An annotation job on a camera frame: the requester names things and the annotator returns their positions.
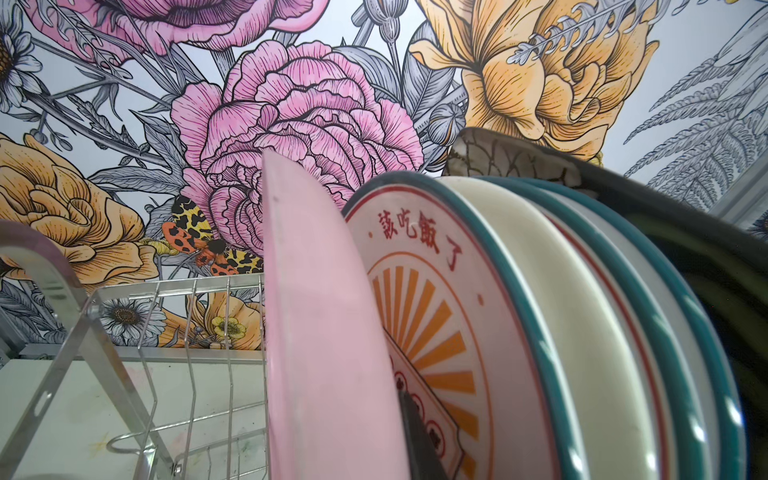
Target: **daisy center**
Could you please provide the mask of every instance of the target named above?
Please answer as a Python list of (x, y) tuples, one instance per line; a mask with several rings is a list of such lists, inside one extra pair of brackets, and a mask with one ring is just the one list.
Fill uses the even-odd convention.
[(129, 308), (118, 307), (112, 310), (112, 317), (120, 323), (135, 325), (141, 321), (139, 314)]
[(228, 327), (227, 330), (230, 336), (235, 336), (240, 333), (240, 326), (237, 323), (230, 322)]
[(13, 69), (13, 57), (11, 52), (5, 49), (5, 45), (0, 41), (0, 80), (5, 80)]

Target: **floral wallpaper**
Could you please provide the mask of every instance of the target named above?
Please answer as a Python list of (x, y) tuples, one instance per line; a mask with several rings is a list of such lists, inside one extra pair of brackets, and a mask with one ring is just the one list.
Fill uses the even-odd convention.
[[(88, 292), (258, 272), (263, 151), (340, 209), (382, 172), (440, 175), (464, 126), (709, 210), (768, 150), (768, 5), (687, 3), (0, 0), (0, 218), (50, 238)], [(10, 328), (60, 343), (25, 272), (0, 256), (0, 275)], [(184, 346), (190, 318), (190, 346), (228, 328), (258, 349), (259, 301), (115, 300), (101, 321), (121, 346)]]

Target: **white daisy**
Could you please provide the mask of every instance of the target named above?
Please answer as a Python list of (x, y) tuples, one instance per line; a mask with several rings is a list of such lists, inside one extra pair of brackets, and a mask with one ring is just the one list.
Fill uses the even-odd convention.
[(25, 91), (40, 94), (33, 75), (43, 66), (32, 52), (32, 35), (22, 32), (22, 8), (12, 0), (0, 0), (0, 111), (21, 106)]
[(147, 324), (147, 333), (142, 345), (157, 346), (157, 338), (165, 330), (165, 313), (155, 304), (150, 311), (150, 300), (110, 300), (104, 302), (101, 311), (101, 325), (107, 330), (115, 345), (136, 346), (141, 329)]

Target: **pink peony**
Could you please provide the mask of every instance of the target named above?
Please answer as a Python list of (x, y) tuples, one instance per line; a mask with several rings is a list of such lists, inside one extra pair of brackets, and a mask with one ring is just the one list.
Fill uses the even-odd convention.
[(258, 255), (265, 148), (300, 163), (339, 209), (374, 175), (424, 161), (406, 111), (377, 101), (360, 66), (318, 41), (265, 41), (234, 65), (223, 94), (217, 85), (189, 85), (170, 115), (191, 166), (181, 193), (225, 241)]
[[(165, 55), (165, 45), (189, 42), (210, 50), (248, 45), (268, 28), (300, 32), (317, 22), (328, 0), (51, 0), (62, 8), (80, 13), (94, 28), (107, 35), (146, 50), (143, 35), (152, 49)], [(62, 38), (55, 26), (46, 25), (38, 14), (37, 0), (27, 0), (27, 14), (35, 28), (84, 60), (77, 46), (78, 37), (72, 32)], [(131, 18), (123, 14), (120, 6)], [(104, 41), (104, 50), (115, 53), (120, 60), (130, 57), (120, 48)]]

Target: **yellow flower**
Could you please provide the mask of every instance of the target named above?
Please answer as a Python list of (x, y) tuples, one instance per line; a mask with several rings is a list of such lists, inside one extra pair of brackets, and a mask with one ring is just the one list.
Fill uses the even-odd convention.
[(222, 339), (224, 339), (227, 334), (226, 330), (224, 330), (225, 328), (229, 330), (229, 333), (230, 333), (229, 337), (232, 340), (238, 340), (243, 338), (245, 336), (246, 330), (248, 330), (245, 327), (245, 325), (240, 325), (237, 322), (236, 318), (230, 318), (229, 322), (227, 322), (227, 320), (224, 317), (217, 316), (210, 322), (214, 326), (214, 332), (218, 333)]
[[(141, 217), (31, 135), (24, 142), (0, 134), (0, 218), (50, 238), (88, 292), (156, 277), (154, 248), (137, 242), (144, 230)], [(5, 256), (0, 256), (0, 271), (29, 280)]]
[(602, 148), (658, 47), (657, 41), (645, 44), (655, 8), (631, 33), (623, 32), (632, 16), (609, 38), (604, 38), (606, 26), (592, 43), (561, 51), (561, 41), (560, 48), (542, 58), (507, 63), (521, 42), (534, 33), (547, 36), (547, 29), (573, 15), (580, 1), (417, 0), (438, 45), (421, 40), (409, 51), (429, 68), (463, 69), (467, 127), (526, 138), (589, 160)]
[[(187, 311), (192, 321), (190, 325), (190, 347), (223, 348), (225, 317), (229, 312), (229, 331), (231, 348), (255, 350), (261, 345), (261, 311), (258, 303), (245, 303), (225, 292), (208, 293), (207, 304), (198, 299), (187, 300)], [(165, 311), (167, 320), (165, 331), (160, 335), (160, 346), (184, 346), (184, 333), (187, 319)]]
[(149, 245), (153, 247), (157, 252), (157, 255), (160, 255), (160, 256), (168, 255), (170, 257), (173, 257), (174, 255), (179, 254), (179, 250), (172, 248), (170, 246), (170, 243), (168, 243), (168, 241), (164, 239), (154, 240), (154, 239), (151, 239), (150, 237), (144, 237), (138, 241), (138, 244)]

